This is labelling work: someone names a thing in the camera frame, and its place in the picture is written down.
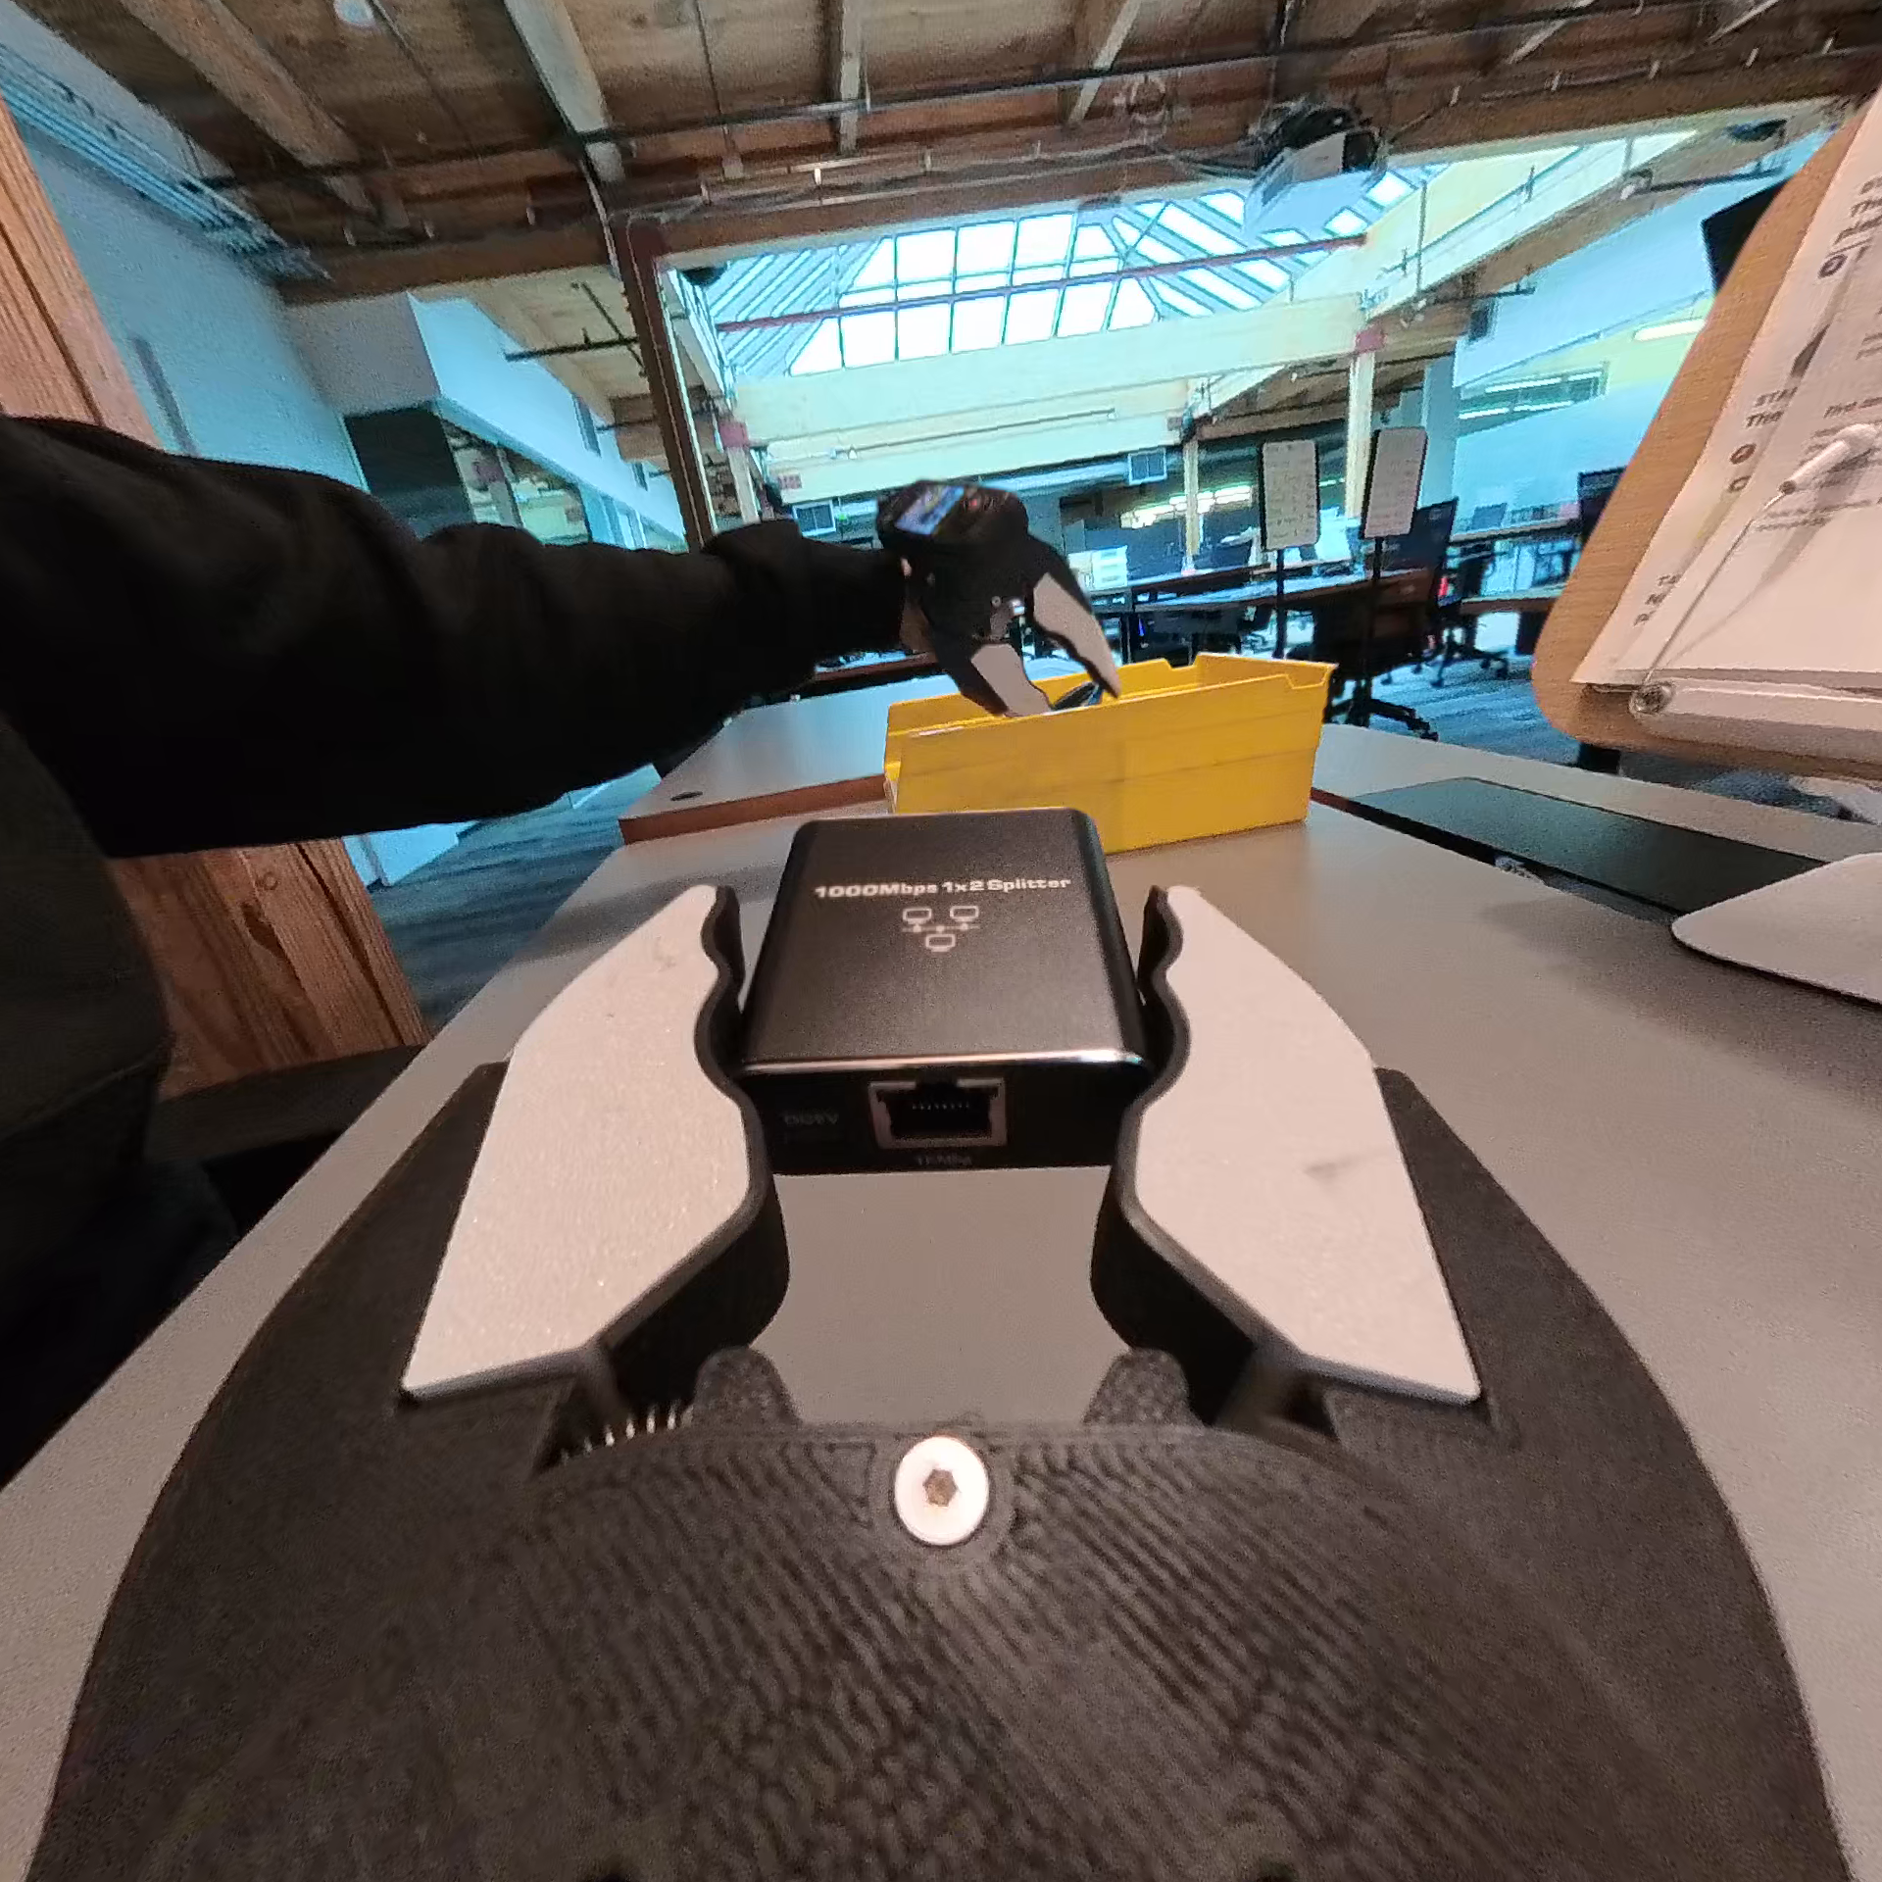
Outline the grey ceiling-mounted unit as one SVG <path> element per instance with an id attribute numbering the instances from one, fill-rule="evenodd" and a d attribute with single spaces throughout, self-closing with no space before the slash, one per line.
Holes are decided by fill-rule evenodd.
<path id="1" fill-rule="evenodd" d="M 1386 141 L 1354 108 L 1302 108 L 1266 141 L 1266 165 L 1244 194 L 1241 224 L 1318 230 L 1385 174 Z"/>

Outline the yellow plastic bin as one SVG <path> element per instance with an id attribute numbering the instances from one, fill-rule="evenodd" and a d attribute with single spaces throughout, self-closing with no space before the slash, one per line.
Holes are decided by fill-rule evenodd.
<path id="1" fill-rule="evenodd" d="M 1305 818 L 1335 666 L 1201 653 L 1119 678 L 1119 696 L 1035 718 L 959 693 L 893 705 L 888 810 L 1073 807 L 1110 854 Z"/>

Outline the black flat pad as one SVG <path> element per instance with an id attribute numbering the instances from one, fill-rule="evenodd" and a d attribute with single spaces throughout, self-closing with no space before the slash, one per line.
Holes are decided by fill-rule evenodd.
<path id="1" fill-rule="evenodd" d="M 1621 898 L 1663 916 L 1725 903 L 1820 863 L 1752 841 L 1585 807 L 1501 782 L 1447 778 L 1314 801 L 1481 863 Z"/>

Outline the grey desk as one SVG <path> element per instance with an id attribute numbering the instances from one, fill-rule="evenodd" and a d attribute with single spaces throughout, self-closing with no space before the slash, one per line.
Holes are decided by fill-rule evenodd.
<path id="1" fill-rule="evenodd" d="M 3 1878 L 26 1878 L 84 1663 L 160 1483 L 263 1320 L 456 1083 L 675 885 L 748 932 L 788 822 L 613 852 L 310 1175 L 3 1488 Z M 1313 807 L 1116 860 L 1128 930 L 1193 882 L 1313 981 L 1578 1271 L 1725 1490 L 1879 1878 L 1879 1010 Z"/>
<path id="2" fill-rule="evenodd" d="M 888 710 L 945 690 L 940 678 L 907 678 L 754 705 L 621 814 L 621 841 L 636 848 L 769 818 L 884 810 Z"/>

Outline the black network splitter box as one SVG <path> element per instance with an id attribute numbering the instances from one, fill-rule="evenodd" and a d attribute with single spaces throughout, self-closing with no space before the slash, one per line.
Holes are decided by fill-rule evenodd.
<path id="1" fill-rule="evenodd" d="M 740 1023 L 782 1175 L 1100 1166 L 1157 1068 L 1073 807 L 804 822 Z"/>

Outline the white board on stand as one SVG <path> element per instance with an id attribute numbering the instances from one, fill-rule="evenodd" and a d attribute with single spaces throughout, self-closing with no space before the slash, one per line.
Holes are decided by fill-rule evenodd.
<path id="1" fill-rule="evenodd" d="M 1414 528 L 1421 498 L 1424 452 L 1424 429 L 1391 425 L 1370 436 L 1360 507 L 1361 541 L 1381 546 Z"/>
<path id="2" fill-rule="evenodd" d="M 1259 446 L 1261 555 L 1313 551 L 1320 538 L 1320 444 L 1272 436 Z"/>

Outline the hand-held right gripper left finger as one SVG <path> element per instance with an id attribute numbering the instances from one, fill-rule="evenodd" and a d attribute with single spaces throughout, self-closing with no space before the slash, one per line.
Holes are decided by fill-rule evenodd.
<path id="1" fill-rule="evenodd" d="M 688 1419 L 788 1293 L 765 1134 L 736 1082 L 740 903 L 690 885 L 520 1034 L 402 1377 L 552 1384 L 575 1419 Z"/>

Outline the black office chair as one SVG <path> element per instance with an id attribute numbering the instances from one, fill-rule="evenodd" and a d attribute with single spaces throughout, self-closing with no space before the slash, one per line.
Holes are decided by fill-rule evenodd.
<path id="1" fill-rule="evenodd" d="M 1340 656 L 1342 718 L 1401 724 L 1419 741 L 1439 741 L 1439 729 L 1405 702 L 1377 693 L 1396 671 L 1421 671 L 1439 643 L 1442 588 L 1453 538 L 1457 498 L 1421 504 L 1414 525 L 1370 546 L 1355 635 Z"/>

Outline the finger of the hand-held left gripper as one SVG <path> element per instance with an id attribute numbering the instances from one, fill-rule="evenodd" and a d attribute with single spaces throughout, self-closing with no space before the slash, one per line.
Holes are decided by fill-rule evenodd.
<path id="1" fill-rule="evenodd" d="M 1123 681 L 1102 626 L 1076 576 L 1048 570 L 1035 582 L 1035 626 L 1067 653 L 1102 696 L 1123 696 Z"/>
<path id="2" fill-rule="evenodd" d="M 959 668 L 959 690 L 993 718 L 1036 718 L 1052 710 L 1013 643 L 977 643 Z"/>

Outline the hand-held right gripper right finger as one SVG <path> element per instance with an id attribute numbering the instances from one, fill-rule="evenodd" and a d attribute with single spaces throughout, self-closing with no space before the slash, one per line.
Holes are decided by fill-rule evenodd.
<path id="1" fill-rule="evenodd" d="M 1157 1070 L 1123 1116 L 1091 1293 L 1176 1365 L 1197 1420 L 1361 1391 L 1473 1409 L 1478 1365 L 1376 1055 L 1194 885 L 1155 888 L 1139 990 Z"/>

